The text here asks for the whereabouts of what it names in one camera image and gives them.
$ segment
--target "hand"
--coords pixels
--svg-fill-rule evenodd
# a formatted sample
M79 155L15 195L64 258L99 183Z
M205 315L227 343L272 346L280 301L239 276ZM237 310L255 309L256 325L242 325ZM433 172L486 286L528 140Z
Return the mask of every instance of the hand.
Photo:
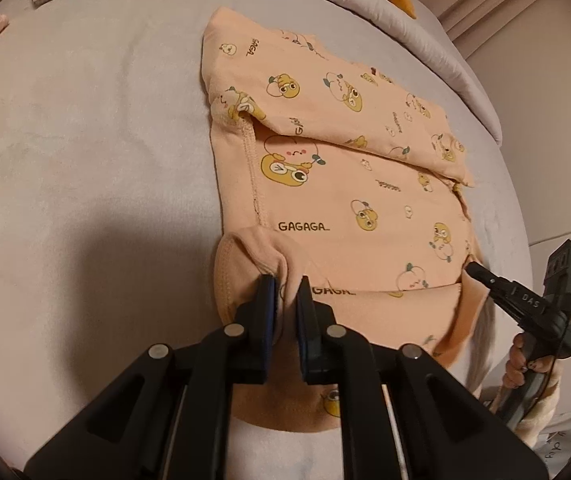
M526 362L525 355L523 355L523 333L517 334L512 341L510 348L509 359L505 364L505 375L503 375L503 385L506 388L518 388L525 383L523 374L528 370L533 370L539 373L549 372L554 362L554 357L548 355L540 359Z

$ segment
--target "wall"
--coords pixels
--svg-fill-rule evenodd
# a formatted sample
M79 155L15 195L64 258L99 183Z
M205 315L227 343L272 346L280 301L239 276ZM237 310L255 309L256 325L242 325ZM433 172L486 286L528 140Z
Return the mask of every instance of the wall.
M538 0L468 60L494 103L530 243L571 230L571 0ZM534 283L565 237L531 248ZM559 411L571 411L571 359Z

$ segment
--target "gray bed sheet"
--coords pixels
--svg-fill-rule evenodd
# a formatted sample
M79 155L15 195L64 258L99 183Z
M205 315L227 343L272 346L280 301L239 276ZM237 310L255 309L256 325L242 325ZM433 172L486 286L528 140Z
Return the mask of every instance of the gray bed sheet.
M477 186L466 196L486 260L531 282L496 142L433 72L357 15L325 0L53 0L38 9L4 0L0 452L13 465L148 345L195 343L220 324L211 283L220 205L200 78L202 33L219 6L316 34L440 104L470 153ZM422 6L419 18L438 27ZM495 361L514 332L500 316ZM291 478L339 478L339 450L326 452L337 432L270 440L239 422L233 431L230 478L286 478L286 466ZM250 466L243 453L272 453L273 464Z

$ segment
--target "cartoon character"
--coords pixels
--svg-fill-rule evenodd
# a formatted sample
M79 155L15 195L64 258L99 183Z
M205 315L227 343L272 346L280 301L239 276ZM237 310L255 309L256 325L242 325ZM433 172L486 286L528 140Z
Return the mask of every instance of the cartoon character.
M370 204L361 200L352 200L350 202L352 213L357 218L358 226L364 231L374 231L378 225L379 215L374 211Z
M341 101L350 110L360 112L363 109L363 98L356 88L343 79L342 74L328 72L323 78L323 83L329 88L332 96Z
M392 148L388 155L396 160L406 160L408 158L408 153L409 146L406 146L405 148L403 146L397 146L396 148Z
M379 84L376 82L376 79L374 79L374 77L372 77L370 74L361 74L361 78L365 79L368 83L379 86Z
M238 121L241 112L247 112L259 121L265 119L265 113L258 107L254 99L245 92L236 90L233 86L219 96L219 101L223 104L223 108L228 111L228 117L233 121Z
M223 53L227 54L228 56L234 56L236 54L236 45L232 43L223 43L219 47L219 50L222 50Z
M425 173L419 173L419 184L423 186L423 191L432 193L430 178Z
M321 397L323 398L323 409L326 410L326 413L337 418L341 417L339 391L336 389L330 390L327 395Z
M448 263L452 261L454 254L451 241L450 228L441 222L437 222L435 224L435 239L433 242L430 242L430 247L435 250L435 253L441 260L445 260Z
M437 153L441 154L441 158L443 158L443 160L447 162L456 162L456 155L454 155L454 151L443 143L443 134L434 134L432 136L432 147Z
M268 79L267 89L265 90L272 97L283 96L286 99L292 99L299 94L301 87L292 77L287 74L281 74L276 77L270 76L270 79Z
M296 32L292 32L291 30L279 29L279 31L281 32L281 37L284 40L292 41L292 43L297 44L299 46L302 46L304 48L307 48L310 52L314 52L314 54L316 54L317 56L319 56L325 60L328 60L328 58L323 57L321 54L319 54L317 52L317 50L314 48L314 45L312 43L310 43L310 41L308 41L304 35L297 34Z
M422 116L427 117L428 119L432 117L430 114L430 110L424 107L421 101L417 99L417 96L414 94L408 94L406 96L406 106L408 108L414 108L414 110L418 111Z
M309 139L275 135L265 139L263 146L267 155L261 159L261 171L279 184L302 186L308 181L315 162L325 165L325 160L319 156L319 147Z
M397 277L398 290L421 290L428 286L425 281L425 270L412 264L406 265L406 270Z
M352 148L357 148L358 150L364 150L367 148L367 140L365 140L364 136L358 136L356 139L350 139L344 142L347 146Z

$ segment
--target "metal screw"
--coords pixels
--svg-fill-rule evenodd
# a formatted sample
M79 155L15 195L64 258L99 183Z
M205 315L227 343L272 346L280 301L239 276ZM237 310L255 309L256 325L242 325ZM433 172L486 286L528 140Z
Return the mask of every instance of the metal screw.
M326 329L326 334L328 334L330 337L339 339L340 337L343 337L345 334L347 334L347 330L342 325L330 325Z
M153 345L148 350L148 355L152 359L163 359L163 357L165 357L168 354L169 354L169 348L163 343L158 343L156 345Z
M230 323L223 329L223 332L226 336L238 337L245 332L245 327L238 323Z
M423 350L421 349L420 346L409 343L403 345L403 348L401 348L401 352L403 352L403 355L405 355L405 357L407 357L408 359L418 359L419 357L421 357Z

